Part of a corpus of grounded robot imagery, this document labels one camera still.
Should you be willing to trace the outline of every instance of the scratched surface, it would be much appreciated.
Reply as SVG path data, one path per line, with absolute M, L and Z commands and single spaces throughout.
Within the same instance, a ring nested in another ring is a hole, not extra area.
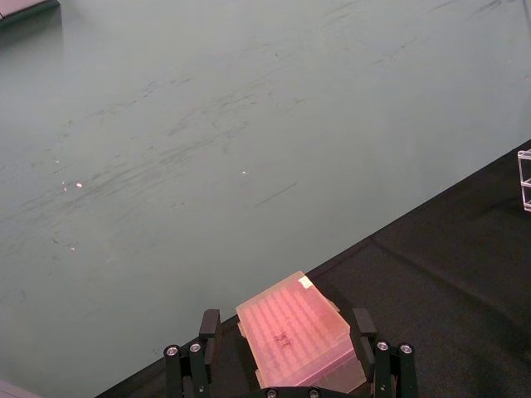
M 522 0 L 61 16 L 0 34 L 0 379 L 45 398 L 112 386 L 531 138 Z

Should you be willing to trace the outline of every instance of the clear acrylic holder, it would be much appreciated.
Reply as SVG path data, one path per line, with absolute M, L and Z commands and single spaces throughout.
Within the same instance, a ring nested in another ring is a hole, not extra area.
M 522 201 L 524 210 L 531 211 L 531 149 L 518 152 L 520 168 L 520 185 L 522 186 Z

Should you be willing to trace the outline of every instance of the black fabric surface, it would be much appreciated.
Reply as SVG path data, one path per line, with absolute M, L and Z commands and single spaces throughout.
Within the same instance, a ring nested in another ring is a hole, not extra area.
M 531 397 L 531 213 L 516 152 L 308 273 L 416 348 L 422 397 Z M 236 319 L 223 325 L 212 396 L 258 388 Z M 163 360 L 100 397 L 164 397 Z

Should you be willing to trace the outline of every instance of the pink pipette tip rack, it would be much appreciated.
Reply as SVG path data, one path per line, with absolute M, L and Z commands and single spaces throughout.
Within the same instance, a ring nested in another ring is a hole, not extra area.
M 337 308 L 298 271 L 236 308 L 261 388 L 318 386 L 350 392 L 365 382 Z

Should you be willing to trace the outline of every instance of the white label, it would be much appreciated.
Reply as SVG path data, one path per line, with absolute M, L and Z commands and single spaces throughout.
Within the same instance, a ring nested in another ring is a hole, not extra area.
M 308 279 L 307 276 L 303 276 L 301 279 L 299 279 L 300 284 L 303 285 L 305 289 L 310 288 L 314 284 L 312 284 L 312 281 Z

